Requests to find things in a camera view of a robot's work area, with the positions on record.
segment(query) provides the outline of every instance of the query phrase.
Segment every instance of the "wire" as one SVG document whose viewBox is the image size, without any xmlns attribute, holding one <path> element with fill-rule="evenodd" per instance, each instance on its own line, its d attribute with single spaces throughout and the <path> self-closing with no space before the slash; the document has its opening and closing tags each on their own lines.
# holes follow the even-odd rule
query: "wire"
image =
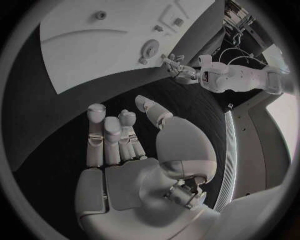
<svg viewBox="0 0 300 240">
<path fill-rule="evenodd" d="M 265 65 L 265 66 L 267 66 L 268 64 L 265 64 L 264 62 L 262 62 L 262 61 L 260 61 L 260 60 L 258 60 L 257 58 L 255 58 L 255 57 L 252 57 L 252 56 L 237 56 L 237 57 L 235 57 L 234 59 L 232 59 L 232 60 L 230 60 L 230 62 L 229 63 L 227 63 L 227 65 L 230 65 L 233 61 L 235 61 L 235 60 L 237 60 L 237 59 L 242 59 L 242 58 L 246 58 L 246 59 L 253 59 L 253 60 L 255 60 L 255 61 L 257 61 L 257 62 L 259 62 L 260 64 L 262 64 L 262 65 Z"/>
<path fill-rule="evenodd" d="M 244 50 L 242 50 L 242 49 L 240 49 L 240 48 L 238 48 L 238 47 L 229 47 L 229 48 L 225 49 L 224 51 L 222 51 L 222 53 L 220 54 L 220 57 L 219 57 L 219 62 L 221 62 L 221 57 L 222 57 L 222 55 L 223 55 L 226 51 L 228 51 L 228 50 L 233 50 L 233 49 L 240 50 L 242 53 L 245 53 L 245 54 L 247 54 L 248 56 L 250 56 L 250 54 L 249 54 L 248 52 L 246 52 L 246 51 L 244 51 Z"/>
</svg>

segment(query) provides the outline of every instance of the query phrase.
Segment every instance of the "white robotic arm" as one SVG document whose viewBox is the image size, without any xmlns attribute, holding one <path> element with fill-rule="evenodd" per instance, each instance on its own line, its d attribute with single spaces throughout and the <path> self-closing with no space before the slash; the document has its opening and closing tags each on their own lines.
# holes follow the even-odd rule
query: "white robotic arm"
<svg viewBox="0 0 300 240">
<path fill-rule="evenodd" d="M 166 56 L 162 56 L 168 71 L 180 84 L 201 84 L 214 93 L 226 90 L 247 92 L 252 89 L 262 89 L 269 94 L 293 93 L 293 84 L 279 69 L 271 66 L 253 69 L 241 65 L 226 65 L 222 62 L 212 62 L 211 55 L 199 56 L 200 70 L 190 66 L 180 65 Z"/>
</svg>

